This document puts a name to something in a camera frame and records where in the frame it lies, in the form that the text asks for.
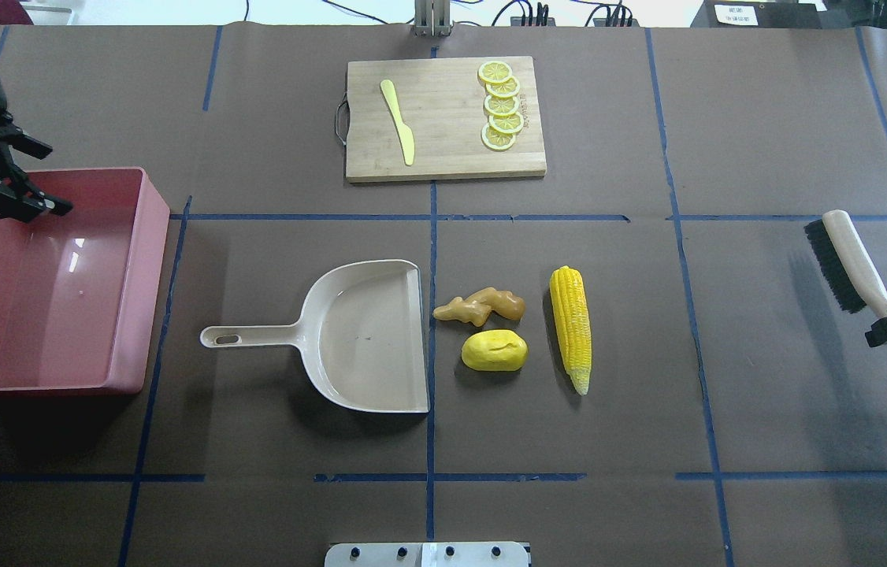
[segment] black box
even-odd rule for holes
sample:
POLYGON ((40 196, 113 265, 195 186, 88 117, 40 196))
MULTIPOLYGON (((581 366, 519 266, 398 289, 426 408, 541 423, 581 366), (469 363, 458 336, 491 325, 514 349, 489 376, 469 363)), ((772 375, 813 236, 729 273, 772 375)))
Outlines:
POLYGON ((703 0, 703 4, 692 19, 690 28, 807 28, 822 29, 815 4, 777 4, 774 2, 727 2, 703 0), (740 17, 747 17, 740 24, 722 23, 717 16, 717 7, 723 10, 738 10, 740 17), (754 17, 748 10, 754 11, 754 17))

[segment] ginger root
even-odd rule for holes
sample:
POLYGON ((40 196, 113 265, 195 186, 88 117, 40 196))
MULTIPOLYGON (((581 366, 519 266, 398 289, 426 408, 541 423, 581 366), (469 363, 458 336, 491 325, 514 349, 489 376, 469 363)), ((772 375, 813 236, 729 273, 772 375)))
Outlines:
POLYGON ((453 298, 446 305, 439 306, 433 310, 433 318, 482 327, 493 311, 500 313, 501 317, 519 321, 524 316, 524 300, 511 291, 497 291, 496 287, 486 287, 468 298, 453 298))
POLYGON ((433 310, 433 318, 439 321, 461 321, 482 327, 493 311, 491 306, 480 302, 467 302, 464 298, 453 298, 444 306, 433 310))
POLYGON ((491 306, 501 317, 513 321, 519 321, 524 316, 524 300, 513 295, 512 291, 497 291, 496 287, 486 287, 469 295, 465 301, 491 306))

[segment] black bristles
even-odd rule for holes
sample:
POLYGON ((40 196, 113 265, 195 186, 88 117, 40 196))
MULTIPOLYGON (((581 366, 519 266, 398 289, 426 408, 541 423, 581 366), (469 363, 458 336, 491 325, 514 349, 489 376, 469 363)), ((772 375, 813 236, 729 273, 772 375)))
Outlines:
POLYGON ((836 247, 832 244, 829 231, 825 230, 825 223, 821 220, 808 223, 804 227, 804 234, 807 234, 807 241, 811 242, 811 250, 815 252, 818 266, 822 268, 822 276, 828 281, 832 294, 836 295, 840 309, 850 313, 864 309, 867 304, 853 287, 850 274, 847 274, 843 268, 843 262, 840 261, 836 247))

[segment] brush handle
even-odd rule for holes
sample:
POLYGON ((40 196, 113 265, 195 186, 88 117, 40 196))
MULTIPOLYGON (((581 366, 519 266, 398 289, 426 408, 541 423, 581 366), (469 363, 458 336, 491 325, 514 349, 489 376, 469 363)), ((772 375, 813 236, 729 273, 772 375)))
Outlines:
POLYGON ((887 317, 887 290, 860 240, 860 235, 857 234, 856 227, 853 226, 853 221, 850 220, 850 215, 838 209, 829 211, 822 215, 822 223, 825 223, 829 239, 832 240, 836 254, 839 254, 839 261, 843 263, 857 294, 878 319, 887 317))
POLYGON ((853 221, 846 211, 829 211, 822 215, 822 223, 829 233, 839 261, 850 276, 854 290, 863 298, 878 318, 887 317, 887 290, 871 256, 857 234, 853 221))

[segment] paper sign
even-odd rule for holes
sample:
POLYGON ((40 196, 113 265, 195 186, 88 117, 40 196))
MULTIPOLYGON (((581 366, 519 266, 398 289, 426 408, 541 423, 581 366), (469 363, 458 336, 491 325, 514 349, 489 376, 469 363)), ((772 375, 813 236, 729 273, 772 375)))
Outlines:
POLYGON ((717 21, 720 23, 728 23, 731 25, 758 25, 754 6, 727 6, 724 4, 714 4, 713 7, 717 11, 717 21))

